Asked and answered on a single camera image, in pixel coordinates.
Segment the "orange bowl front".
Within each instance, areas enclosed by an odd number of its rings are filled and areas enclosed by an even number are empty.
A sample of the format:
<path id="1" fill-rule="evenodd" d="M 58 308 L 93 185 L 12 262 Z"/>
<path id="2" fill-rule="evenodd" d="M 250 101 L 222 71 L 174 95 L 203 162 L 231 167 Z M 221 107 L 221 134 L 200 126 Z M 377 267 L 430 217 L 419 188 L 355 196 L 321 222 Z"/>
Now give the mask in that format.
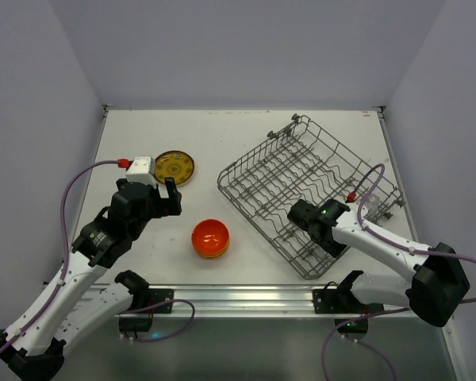
<path id="1" fill-rule="evenodd" d="M 225 252 L 219 252 L 219 253 L 212 254 L 212 255 L 207 254 L 207 253 L 198 252 L 198 255 L 201 258 L 206 259 L 206 260 L 214 260 L 214 259 L 217 259 L 219 257 L 222 257 L 224 254 L 225 254 Z"/>

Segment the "yellow patterned plate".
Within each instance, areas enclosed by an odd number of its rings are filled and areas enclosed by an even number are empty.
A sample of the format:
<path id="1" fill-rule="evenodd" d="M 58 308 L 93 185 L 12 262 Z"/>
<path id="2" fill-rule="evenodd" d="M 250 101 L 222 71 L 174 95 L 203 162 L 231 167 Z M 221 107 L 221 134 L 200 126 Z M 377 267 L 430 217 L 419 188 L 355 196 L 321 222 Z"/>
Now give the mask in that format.
<path id="1" fill-rule="evenodd" d="M 177 186 L 185 185 L 194 173 L 194 159 L 183 151 L 171 150 L 155 158 L 154 178 L 163 185 L 166 178 L 173 178 Z"/>

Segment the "orange bowl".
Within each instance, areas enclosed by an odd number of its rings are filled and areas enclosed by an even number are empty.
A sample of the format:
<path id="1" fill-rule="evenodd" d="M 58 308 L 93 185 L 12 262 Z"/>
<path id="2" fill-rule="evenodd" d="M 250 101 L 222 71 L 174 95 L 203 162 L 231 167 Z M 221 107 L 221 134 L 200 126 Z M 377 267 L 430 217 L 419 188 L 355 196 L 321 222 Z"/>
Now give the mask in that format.
<path id="1" fill-rule="evenodd" d="M 230 233 L 227 226 L 217 219 L 200 221 L 191 234 L 195 251 L 218 252 L 229 247 Z"/>
<path id="2" fill-rule="evenodd" d="M 198 252 L 198 255 L 201 258 L 206 259 L 206 260 L 214 260 L 214 259 L 217 259 L 219 257 L 222 257 L 224 254 L 225 254 L 225 252 L 219 252 L 219 253 L 212 254 L 212 255 L 207 254 L 207 253 Z"/>

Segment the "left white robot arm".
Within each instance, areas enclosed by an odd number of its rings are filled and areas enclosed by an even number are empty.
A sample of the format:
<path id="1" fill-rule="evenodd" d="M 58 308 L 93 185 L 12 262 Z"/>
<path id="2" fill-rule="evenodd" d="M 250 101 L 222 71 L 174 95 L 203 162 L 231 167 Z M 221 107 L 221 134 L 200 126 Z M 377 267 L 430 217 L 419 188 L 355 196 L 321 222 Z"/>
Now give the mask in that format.
<path id="1" fill-rule="evenodd" d="M 70 348 L 98 325 L 149 301 L 148 282 L 133 271 L 119 273 L 103 294 L 83 308 L 80 298 L 132 247 L 150 220 L 179 216 L 182 196 L 172 178 L 167 197 L 156 186 L 117 181 L 109 206 L 85 225 L 62 267 L 37 300 L 7 329 L 0 329 L 0 359 L 21 380 L 50 380 Z"/>

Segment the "orange bowl back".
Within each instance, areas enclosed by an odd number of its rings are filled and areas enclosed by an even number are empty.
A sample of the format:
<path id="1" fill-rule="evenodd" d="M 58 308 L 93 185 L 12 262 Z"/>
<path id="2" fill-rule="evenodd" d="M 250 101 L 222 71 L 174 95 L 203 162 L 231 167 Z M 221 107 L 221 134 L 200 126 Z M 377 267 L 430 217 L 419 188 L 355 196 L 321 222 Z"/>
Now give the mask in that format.
<path id="1" fill-rule="evenodd" d="M 191 234 L 195 251 L 218 252 L 229 247 L 230 233 L 227 226 L 217 219 L 200 221 Z"/>

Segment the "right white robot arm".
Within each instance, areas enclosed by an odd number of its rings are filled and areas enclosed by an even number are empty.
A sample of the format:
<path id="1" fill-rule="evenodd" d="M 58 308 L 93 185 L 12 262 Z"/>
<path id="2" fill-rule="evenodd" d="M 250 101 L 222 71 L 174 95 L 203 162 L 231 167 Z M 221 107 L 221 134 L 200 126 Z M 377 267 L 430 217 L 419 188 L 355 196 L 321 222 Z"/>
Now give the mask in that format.
<path id="1" fill-rule="evenodd" d="M 363 209 L 329 199 L 316 207 L 297 201 L 287 217 L 332 256 L 355 248 L 392 270 L 392 275 L 348 274 L 327 300 L 347 312 L 371 304 L 408 308 L 443 327 L 470 289 L 452 247 L 434 248 L 405 239 L 363 218 Z"/>

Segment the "grey wire dish rack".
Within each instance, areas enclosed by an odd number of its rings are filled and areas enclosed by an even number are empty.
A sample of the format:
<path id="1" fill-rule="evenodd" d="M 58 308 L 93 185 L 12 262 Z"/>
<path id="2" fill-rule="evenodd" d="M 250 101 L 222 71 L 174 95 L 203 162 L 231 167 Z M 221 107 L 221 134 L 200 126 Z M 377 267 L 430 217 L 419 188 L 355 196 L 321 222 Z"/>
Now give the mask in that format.
<path id="1" fill-rule="evenodd" d="M 298 280 L 319 283 L 330 272 L 384 271 L 356 251 L 333 258 L 287 218 L 303 199 L 315 206 L 330 198 L 343 201 L 372 189 L 382 201 L 372 221 L 410 237 L 405 200 L 386 140 L 382 115 L 366 111 L 235 111 L 224 115 L 231 145 L 217 188 L 294 271 Z M 373 186 L 368 170 L 386 168 Z"/>

